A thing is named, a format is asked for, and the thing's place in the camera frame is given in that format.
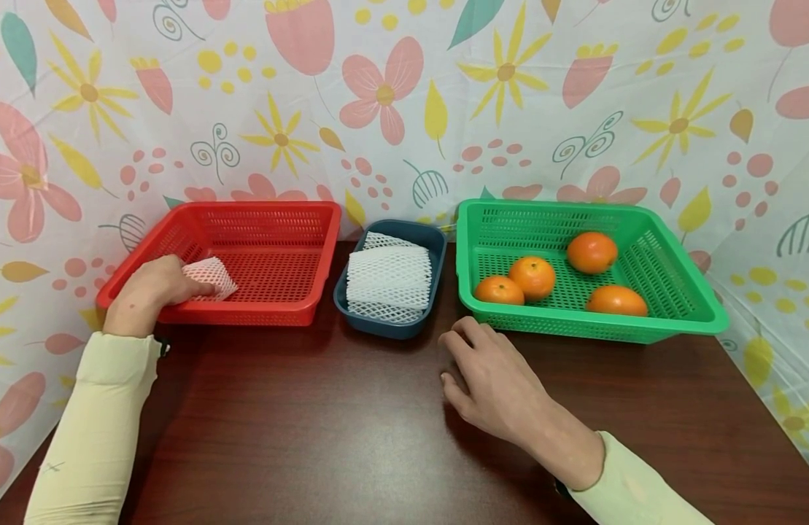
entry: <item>white foam fruit net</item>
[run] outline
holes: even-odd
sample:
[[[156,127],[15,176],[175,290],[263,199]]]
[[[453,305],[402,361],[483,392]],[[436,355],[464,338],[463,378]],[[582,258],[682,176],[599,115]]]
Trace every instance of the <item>white foam fruit net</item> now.
[[[229,276],[220,259],[210,257],[182,267],[182,274],[197,282],[206,282],[216,288],[213,296],[192,297],[192,300],[223,300],[238,291],[238,285]]]
[[[430,300],[431,274],[425,248],[367,233],[363,249],[349,256],[349,311],[393,324],[416,321]]]

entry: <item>orange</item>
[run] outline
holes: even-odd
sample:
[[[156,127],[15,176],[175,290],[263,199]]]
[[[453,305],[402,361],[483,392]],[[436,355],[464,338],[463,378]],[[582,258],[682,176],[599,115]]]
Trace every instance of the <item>orange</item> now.
[[[524,304],[524,292],[509,277],[486,277],[474,289],[474,297],[483,303]]]
[[[557,272],[540,257],[522,257],[509,269],[509,278],[521,287],[527,303],[536,303],[553,292]]]
[[[584,274],[601,274],[614,264],[616,244],[603,233],[585,232],[568,244],[567,260]]]
[[[632,289],[608,285],[594,289],[588,303],[585,305],[588,311],[596,311],[598,314],[620,314],[646,317],[649,309],[646,301],[633,292]]]

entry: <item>green plastic basket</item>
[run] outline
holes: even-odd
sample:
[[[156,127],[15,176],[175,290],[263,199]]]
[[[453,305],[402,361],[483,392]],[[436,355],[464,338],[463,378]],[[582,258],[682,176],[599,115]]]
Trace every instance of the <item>green plastic basket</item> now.
[[[602,275],[581,274],[567,262],[568,244],[587,231],[605,233],[618,245],[618,260]],[[553,265],[557,285],[548,298],[513,306],[472,296],[477,283],[506,275],[525,255]],[[728,314],[670,229],[654,212],[637,206],[463,201],[456,271],[462,303],[475,319],[499,330],[649,344],[679,333],[715,335],[729,325]],[[649,316],[586,311],[591,292],[608,284],[640,293]]]

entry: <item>blue plastic tray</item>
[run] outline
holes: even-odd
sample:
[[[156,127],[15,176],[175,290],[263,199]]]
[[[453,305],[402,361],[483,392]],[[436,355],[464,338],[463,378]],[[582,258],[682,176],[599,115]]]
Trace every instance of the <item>blue plastic tray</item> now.
[[[349,326],[353,327],[355,330],[391,339],[413,338],[419,335],[419,332],[425,327],[427,316],[430,315],[430,311],[433,308],[433,298],[436,297],[439,278],[442,276],[442,263],[445,259],[445,248],[448,247],[448,239],[445,238],[445,234],[436,227],[421,225],[419,222],[388,219],[373,222],[372,225],[367,227],[363,236],[360,237],[355,251],[363,249],[366,233],[369,232],[383,233],[386,236],[402,238],[413,244],[419,244],[419,246],[427,248],[427,254],[430,255],[430,267],[433,275],[433,282],[430,283],[430,299],[427,300],[427,309],[419,319],[408,322],[408,324],[392,324],[392,322],[376,321],[375,319],[369,319],[369,317],[362,315],[351,314],[347,302],[348,264],[343,269],[343,274],[337,281],[337,286],[334,287],[334,304],[337,305],[337,309],[340,313],[345,316]]]

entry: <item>red plastic basket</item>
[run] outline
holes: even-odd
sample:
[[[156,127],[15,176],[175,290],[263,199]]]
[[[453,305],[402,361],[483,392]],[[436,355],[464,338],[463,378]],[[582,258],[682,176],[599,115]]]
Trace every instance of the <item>red plastic basket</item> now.
[[[149,260],[219,257],[235,292],[222,302],[166,306],[168,324],[308,326],[314,321],[340,228],[336,203],[187,203],[171,210],[98,293],[109,308],[129,276]]]

